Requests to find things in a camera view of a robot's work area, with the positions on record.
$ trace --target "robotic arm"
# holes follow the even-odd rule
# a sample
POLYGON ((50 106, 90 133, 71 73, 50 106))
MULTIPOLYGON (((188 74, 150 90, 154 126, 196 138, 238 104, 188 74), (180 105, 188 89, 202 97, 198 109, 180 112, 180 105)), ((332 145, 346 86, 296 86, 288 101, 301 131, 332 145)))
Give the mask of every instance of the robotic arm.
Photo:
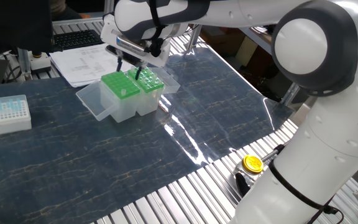
POLYGON ((182 35, 189 23, 254 27, 277 23, 305 0, 198 1, 119 0, 112 14, 104 17, 101 38, 113 47, 163 67, 170 51, 170 38, 182 35))
POLYGON ((188 23, 278 23, 277 67, 320 97, 230 224, 308 222, 319 208, 313 205, 324 205, 358 170, 358 0, 120 0, 115 16, 105 16, 101 38, 163 67, 169 37, 182 35, 188 23))

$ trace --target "paper document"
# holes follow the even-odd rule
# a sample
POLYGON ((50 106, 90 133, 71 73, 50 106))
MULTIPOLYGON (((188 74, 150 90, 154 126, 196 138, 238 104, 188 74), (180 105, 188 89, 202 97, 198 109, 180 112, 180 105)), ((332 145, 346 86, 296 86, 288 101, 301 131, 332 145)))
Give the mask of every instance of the paper document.
MULTIPOLYGON (((117 70, 118 58, 106 50, 107 44, 65 50, 50 54, 52 63, 72 87, 88 85, 117 70)), ((123 72, 132 65, 122 61, 123 72)))

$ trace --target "clear plastic container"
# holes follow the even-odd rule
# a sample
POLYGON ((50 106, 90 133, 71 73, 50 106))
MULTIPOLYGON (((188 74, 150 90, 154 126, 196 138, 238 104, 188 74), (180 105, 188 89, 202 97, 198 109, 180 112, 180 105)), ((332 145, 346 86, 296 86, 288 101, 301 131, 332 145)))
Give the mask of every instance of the clear plastic container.
POLYGON ((246 182, 248 184, 249 187, 252 187, 255 183, 255 181, 260 177, 260 172, 263 170, 264 166, 263 166, 263 162, 262 162, 262 167, 260 170, 258 170, 257 172, 252 172, 248 169, 246 169, 245 167, 245 162, 244 160, 246 160, 248 157, 250 157, 251 155, 247 155, 245 156, 245 158, 243 158, 237 165, 236 168, 234 168, 234 173, 240 173, 242 174, 242 176, 244 176, 244 178, 246 179, 246 182))
POLYGON ((99 81, 95 81, 76 93, 82 104, 101 121, 118 109, 110 91, 99 81))
POLYGON ((150 68, 152 72, 156 73, 159 79, 164 83, 164 90, 162 94, 165 93, 176 93, 180 87, 179 83, 173 79, 173 75, 170 75, 162 68, 150 68))
POLYGON ((0 98, 0 134, 31 129, 31 116, 25 95, 0 98))
POLYGON ((120 123, 135 116, 140 101, 140 88, 123 72, 104 75, 101 84, 110 92, 117 104, 117 110, 111 116, 120 123))
POLYGON ((131 69, 127 75, 140 88, 140 101, 136 111, 143 116, 158 108, 164 83, 147 67, 141 71, 139 79, 136 80, 137 71, 138 68, 131 69))

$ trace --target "keyboard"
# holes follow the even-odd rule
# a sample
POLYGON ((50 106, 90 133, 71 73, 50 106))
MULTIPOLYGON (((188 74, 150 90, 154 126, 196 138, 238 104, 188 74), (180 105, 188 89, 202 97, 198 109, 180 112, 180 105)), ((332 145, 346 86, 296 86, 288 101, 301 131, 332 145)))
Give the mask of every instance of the keyboard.
POLYGON ((66 34, 57 34, 54 35, 54 38, 54 47, 57 50, 75 49, 103 43, 95 30, 82 30, 66 34))

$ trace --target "table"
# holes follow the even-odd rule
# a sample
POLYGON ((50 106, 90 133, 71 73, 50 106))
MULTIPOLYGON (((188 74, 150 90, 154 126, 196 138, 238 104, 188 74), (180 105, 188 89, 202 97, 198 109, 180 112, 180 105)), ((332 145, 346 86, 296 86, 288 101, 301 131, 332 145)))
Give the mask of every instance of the table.
POLYGON ((0 85, 26 94, 33 128, 0 136, 0 221, 90 223, 277 129, 291 111, 207 48, 173 55, 182 84, 160 108, 101 122, 52 78, 0 85))

